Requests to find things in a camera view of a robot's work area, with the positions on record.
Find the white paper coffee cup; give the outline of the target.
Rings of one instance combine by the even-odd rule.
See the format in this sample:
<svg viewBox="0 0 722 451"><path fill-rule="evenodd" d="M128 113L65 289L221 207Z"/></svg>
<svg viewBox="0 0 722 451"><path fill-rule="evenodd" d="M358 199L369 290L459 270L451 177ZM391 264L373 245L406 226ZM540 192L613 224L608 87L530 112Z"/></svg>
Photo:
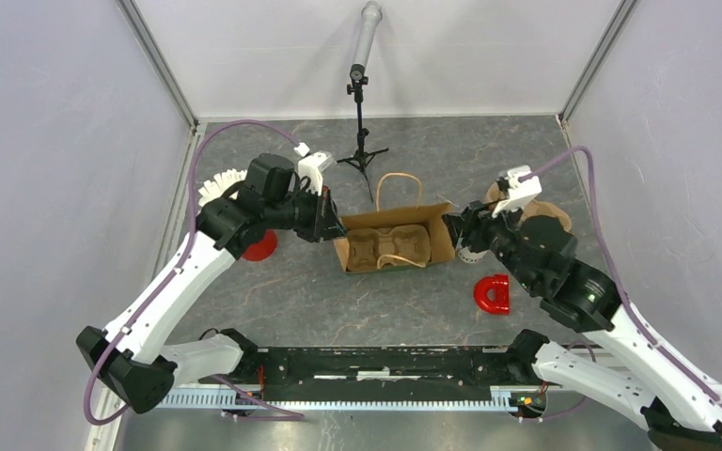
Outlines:
<svg viewBox="0 0 722 451"><path fill-rule="evenodd" d="M460 261L468 264L479 263L489 254L488 251L472 251L469 247L459 248L457 250L457 257Z"/></svg>

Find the single brown pulp cup carrier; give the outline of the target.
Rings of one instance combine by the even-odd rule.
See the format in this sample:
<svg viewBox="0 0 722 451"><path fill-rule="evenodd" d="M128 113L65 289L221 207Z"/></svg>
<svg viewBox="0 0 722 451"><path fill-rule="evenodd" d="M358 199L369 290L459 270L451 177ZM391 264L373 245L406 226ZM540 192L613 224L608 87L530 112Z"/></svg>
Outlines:
<svg viewBox="0 0 722 451"><path fill-rule="evenodd" d="M390 228L359 228L347 235L349 272L372 272L385 267L425 268L432 249L423 225L397 225Z"/></svg>

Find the green brown paper bag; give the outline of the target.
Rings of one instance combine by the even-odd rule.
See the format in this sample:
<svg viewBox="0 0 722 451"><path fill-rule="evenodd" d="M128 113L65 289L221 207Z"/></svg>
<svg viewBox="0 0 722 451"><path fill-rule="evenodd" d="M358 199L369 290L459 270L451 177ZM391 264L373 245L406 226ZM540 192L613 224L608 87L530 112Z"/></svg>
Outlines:
<svg viewBox="0 0 722 451"><path fill-rule="evenodd" d="M381 191L391 178L407 178L416 183L416 201L408 206L384 210ZM445 202L424 204L419 178L402 172L383 175L375 190L375 210L341 221L346 234L333 241L340 268L347 274L424 269L456 258L444 216L452 212Z"/></svg>

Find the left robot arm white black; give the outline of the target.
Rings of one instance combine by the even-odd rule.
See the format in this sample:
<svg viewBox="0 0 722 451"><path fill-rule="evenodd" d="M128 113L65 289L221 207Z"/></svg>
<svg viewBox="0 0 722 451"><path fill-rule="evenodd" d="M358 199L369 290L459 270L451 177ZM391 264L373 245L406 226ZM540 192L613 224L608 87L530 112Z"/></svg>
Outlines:
<svg viewBox="0 0 722 451"><path fill-rule="evenodd" d="M118 317L77 336L96 379L136 413L154 409L174 387L212 375L250 381L258 358L237 334L172 346L166 340L205 289L266 233L291 230L308 242L345 235L323 177L335 163L328 152L298 162L263 153L247 169L217 173L198 187L194 225L162 272Z"/></svg>

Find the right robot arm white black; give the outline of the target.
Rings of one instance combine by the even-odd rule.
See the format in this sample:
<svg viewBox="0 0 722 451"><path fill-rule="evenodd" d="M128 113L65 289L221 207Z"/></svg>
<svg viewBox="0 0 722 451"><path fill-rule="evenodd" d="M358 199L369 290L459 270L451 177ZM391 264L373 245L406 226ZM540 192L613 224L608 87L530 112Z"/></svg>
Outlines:
<svg viewBox="0 0 722 451"><path fill-rule="evenodd" d="M634 422L661 450L722 450L722 383L663 339L612 273L577 258L577 238L559 219L493 213L474 202L443 220L460 249L493 254L553 320L622 364L615 371L576 362L558 343L525 330L505 359L513 381L538 378L573 389Z"/></svg>

